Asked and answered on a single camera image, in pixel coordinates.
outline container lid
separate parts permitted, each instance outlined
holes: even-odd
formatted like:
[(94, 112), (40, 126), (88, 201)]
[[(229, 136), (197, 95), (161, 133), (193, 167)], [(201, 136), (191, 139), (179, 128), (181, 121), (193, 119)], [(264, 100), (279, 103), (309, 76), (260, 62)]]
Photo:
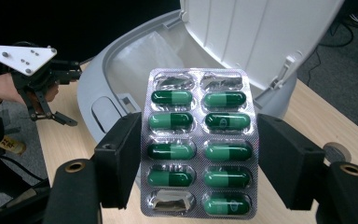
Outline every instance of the container lid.
[(190, 35), (227, 68), (241, 68), (260, 90), (295, 73), (336, 17), (343, 0), (181, 0)]

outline wooden table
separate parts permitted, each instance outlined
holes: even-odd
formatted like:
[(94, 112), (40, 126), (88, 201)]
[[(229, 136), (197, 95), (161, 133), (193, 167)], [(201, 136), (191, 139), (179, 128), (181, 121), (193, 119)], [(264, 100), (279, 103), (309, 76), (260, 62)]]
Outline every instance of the wooden table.
[[(51, 120), (37, 122), (50, 182), (61, 164), (74, 159), (89, 159), (97, 145), (80, 115), (76, 87), (77, 83), (60, 86), (59, 95), (50, 104), (53, 112), (58, 110), (77, 120), (76, 127), (62, 126)], [(328, 142), (340, 143), (351, 153), (351, 162), (358, 164), (358, 127), (300, 81), (284, 120), (319, 147)], [(244, 223), (243, 220), (146, 217), (141, 212), (140, 196), (140, 190), (134, 185), (127, 210), (103, 209), (103, 223)], [(316, 208), (315, 202), (312, 211), (286, 209), (259, 169), (257, 214), (247, 223), (316, 223)]]

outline gray carpet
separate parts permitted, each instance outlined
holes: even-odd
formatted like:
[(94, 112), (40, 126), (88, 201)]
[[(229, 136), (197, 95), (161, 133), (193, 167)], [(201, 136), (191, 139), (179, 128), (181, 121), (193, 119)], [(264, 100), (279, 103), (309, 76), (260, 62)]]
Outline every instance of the gray carpet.
[[(316, 51), (298, 69), (298, 78), (321, 95), (329, 104), (354, 123), (358, 123), (358, 29), (353, 31), (353, 41), (342, 48), (318, 47)], [(329, 32), (321, 43), (337, 45), (350, 39), (350, 32), (339, 26), (334, 35)], [(42, 178), (47, 177), (42, 150), (34, 122), (30, 121), (25, 107), (13, 103), (3, 103), (0, 116), (4, 118), (8, 134), (23, 141), (27, 150), (21, 156), (7, 153), (7, 156)], [(30, 184), (37, 181), (11, 163), (8, 163)], [(10, 200), (0, 193), (0, 205)]]

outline open container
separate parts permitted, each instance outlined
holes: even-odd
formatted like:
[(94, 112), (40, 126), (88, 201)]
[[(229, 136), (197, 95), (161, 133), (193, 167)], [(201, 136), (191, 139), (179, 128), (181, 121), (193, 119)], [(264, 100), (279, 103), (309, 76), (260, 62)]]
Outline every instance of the open container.
[(77, 100), (96, 142), (118, 119), (145, 106), (155, 68), (241, 68), (256, 113), (281, 118), (310, 56), (343, 0), (182, 0), (115, 40), (78, 81)]

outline two-tone green capsule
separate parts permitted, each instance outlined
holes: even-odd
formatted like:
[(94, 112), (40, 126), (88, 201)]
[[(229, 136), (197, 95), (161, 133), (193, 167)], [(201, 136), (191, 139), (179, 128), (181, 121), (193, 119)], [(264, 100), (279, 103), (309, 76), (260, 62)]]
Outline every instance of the two-tone green capsule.
[(153, 187), (188, 187), (193, 176), (187, 172), (151, 170), (147, 183)]
[(247, 144), (209, 144), (205, 157), (210, 161), (246, 161), (252, 157), (252, 148)]
[(153, 130), (188, 130), (193, 124), (190, 113), (158, 113), (149, 117), (149, 125)]
[(210, 216), (243, 216), (251, 205), (242, 195), (217, 194), (205, 200), (203, 208)]
[(147, 155), (154, 160), (190, 160), (195, 149), (189, 144), (158, 143), (147, 148)]
[(244, 130), (251, 124), (247, 114), (210, 113), (205, 117), (205, 124), (210, 130)]
[(246, 95), (241, 91), (210, 92), (203, 102), (208, 107), (238, 107), (246, 102)]
[(151, 100), (157, 105), (190, 105), (193, 94), (190, 91), (153, 91)]
[(208, 171), (203, 179), (211, 188), (245, 188), (251, 177), (244, 171)]

